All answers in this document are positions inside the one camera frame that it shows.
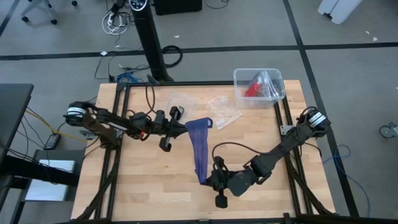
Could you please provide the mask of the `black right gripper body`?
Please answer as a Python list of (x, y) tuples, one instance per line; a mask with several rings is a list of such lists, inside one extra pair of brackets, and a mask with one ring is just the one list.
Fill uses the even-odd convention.
[(228, 198), (224, 195), (224, 190), (228, 188), (228, 179), (231, 173), (225, 165), (224, 159), (220, 156), (214, 158), (212, 174), (215, 175), (213, 177), (215, 182), (213, 188), (218, 192), (218, 195), (215, 197), (215, 205), (218, 208), (227, 208)]

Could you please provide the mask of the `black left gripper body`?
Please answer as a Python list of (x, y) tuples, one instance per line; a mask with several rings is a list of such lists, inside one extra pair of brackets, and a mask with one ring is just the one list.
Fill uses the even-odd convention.
[(168, 120), (165, 117), (165, 112), (163, 110), (157, 110), (154, 120), (154, 134), (162, 136), (160, 139), (159, 147), (165, 152), (170, 152), (172, 148), (172, 145), (171, 143), (169, 143), (169, 141), (170, 138), (175, 139), (175, 122), (181, 118), (182, 112), (176, 106), (173, 106), (170, 109), (170, 116), (171, 119)]

